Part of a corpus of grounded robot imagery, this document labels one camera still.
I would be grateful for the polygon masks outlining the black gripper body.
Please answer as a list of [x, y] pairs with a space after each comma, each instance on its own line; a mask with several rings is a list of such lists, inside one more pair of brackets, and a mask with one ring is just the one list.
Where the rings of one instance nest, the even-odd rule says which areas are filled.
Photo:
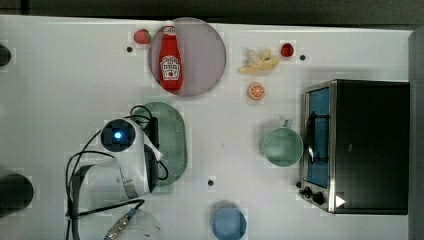
[[153, 117], [144, 127], [143, 131], [147, 139], [145, 140], [145, 163], [147, 170], [147, 182], [149, 187], [149, 192], [152, 193], [155, 189], [158, 182], [158, 157], [155, 155], [154, 151], [159, 147], [159, 138], [158, 138], [158, 119]]

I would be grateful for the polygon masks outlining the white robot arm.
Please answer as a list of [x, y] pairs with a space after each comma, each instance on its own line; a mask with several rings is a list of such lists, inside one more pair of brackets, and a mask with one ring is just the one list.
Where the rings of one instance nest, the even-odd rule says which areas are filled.
[[66, 240], [82, 240], [80, 221], [99, 212], [128, 206], [102, 240], [113, 240], [159, 181], [158, 119], [127, 116], [107, 122], [70, 157], [65, 168]]

